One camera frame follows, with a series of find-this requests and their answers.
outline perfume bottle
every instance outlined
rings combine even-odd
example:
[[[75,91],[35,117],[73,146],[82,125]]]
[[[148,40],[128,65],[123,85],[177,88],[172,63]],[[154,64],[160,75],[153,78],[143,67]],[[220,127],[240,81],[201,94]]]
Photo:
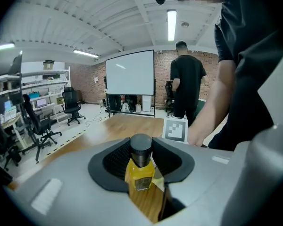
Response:
[[[152,153],[152,138],[145,134],[136,134],[130,140],[131,159],[127,169],[129,183],[136,191],[150,188],[155,173],[150,159]]]

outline fluorescent light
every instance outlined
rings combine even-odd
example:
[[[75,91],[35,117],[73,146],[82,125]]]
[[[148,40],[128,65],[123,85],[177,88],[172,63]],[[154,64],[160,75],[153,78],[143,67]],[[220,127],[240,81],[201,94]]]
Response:
[[[122,65],[116,64],[116,66],[118,66],[118,67],[120,67],[120,68],[122,68],[122,69],[125,69],[125,67],[123,67]]]
[[[167,14],[168,14],[168,40],[174,41],[177,12],[174,10],[168,10]]]
[[[79,51],[79,50],[76,50],[76,49],[74,50],[74,53],[80,54],[80,55],[90,56],[90,57],[93,57],[93,58],[98,58],[97,55],[89,54],[89,53],[86,53],[86,52],[83,52],[83,51]]]
[[[14,47],[15,45],[13,43],[6,43],[6,44],[0,45],[0,50],[6,49],[6,48],[14,48]]]

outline ceiling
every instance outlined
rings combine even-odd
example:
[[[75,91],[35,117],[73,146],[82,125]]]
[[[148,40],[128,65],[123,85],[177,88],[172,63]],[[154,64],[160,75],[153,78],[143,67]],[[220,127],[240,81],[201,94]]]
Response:
[[[175,41],[189,49],[216,53],[214,24],[220,4],[166,0],[16,0],[0,25],[0,61],[23,50],[24,61],[53,59],[93,65],[107,58],[145,49],[174,49],[167,40],[167,10],[177,11]],[[189,23],[183,28],[182,23]],[[99,61],[72,53],[100,55]]]

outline exposed brick wall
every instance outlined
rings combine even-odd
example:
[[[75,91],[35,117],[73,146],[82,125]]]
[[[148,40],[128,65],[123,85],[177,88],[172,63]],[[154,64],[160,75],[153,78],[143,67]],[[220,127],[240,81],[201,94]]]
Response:
[[[204,52],[190,52],[198,58],[207,72],[209,82],[201,85],[200,99],[206,99],[208,90],[216,79],[218,56]],[[166,100],[166,81],[170,80],[170,65],[172,60],[177,58],[175,50],[165,50],[155,53],[155,78],[156,78],[156,106],[164,107]],[[65,63],[65,68],[71,67],[71,84],[75,89],[82,91],[86,102],[98,103],[104,92],[105,62],[95,65],[77,65]],[[94,83],[94,77],[98,77],[98,83]]]

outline black office chair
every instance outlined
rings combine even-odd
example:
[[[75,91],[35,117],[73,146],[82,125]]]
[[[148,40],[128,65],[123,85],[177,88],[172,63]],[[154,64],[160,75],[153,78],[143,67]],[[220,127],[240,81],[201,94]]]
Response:
[[[72,115],[72,117],[68,119],[67,125],[69,126],[69,123],[72,121],[77,121],[77,123],[80,124],[78,119],[86,119],[86,117],[80,115],[78,112],[81,109],[81,105],[77,98],[77,92],[72,87],[66,87],[62,93],[62,96],[65,102],[65,108],[62,105],[64,113]]]
[[[21,156],[19,155],[18,147],[15,146],[15,141],[12,139],[11,136],[8,136],[4,129],[0,125],[0,155],[5,157],[6,161],[4,164],[4,169],[8,171],[6,168],[9,161],[12,160],[16,166],[21,161]]]
[[[165,86],[165,89],[166,89],[166,112],[168,112],[168,116],[169,114],[173,114],[174,112],[174,93],[172,91],[172,84],[173,82],[172,81],[167,81],[166,82],[166,86]]]
[[[42,136],[40,138],[41,143],[39,143],[39,139],[37,139],[37,143],[22,150],[22,153],[25,154],[26,151],[34,148],[34,147],[38,147],[38,151],[37,151],[37,155],[36,155],[36,161],[37,163],[39,162],[39,154],[40,154],[40,150],[41,148],[43,149],[45,146],[51,146],[50,142],[46,142],[46,140],[49,138],[50,140],[53,141],[54,144],[57,144],[57,142],[52,139],[51,136],[56,135],[56,134],[60,134],[60,136],[62,135],[61,132],[53,132],[51,131],[51,124],[53,124],[54,122],[56,122],[57,120],[51,120],[50,119],[50,114],[46,115],[46,119],[40,121],[39,117],[35,114],[35,112],[33,111],[33,106],[30,103],[30,98],[27,94],[23,95],[24,98],[24,108],[27,112],[27,114],[29,115],[29,119],[30,119],[30,123],[32,125],[33,128],[33,132],[36,135]]]

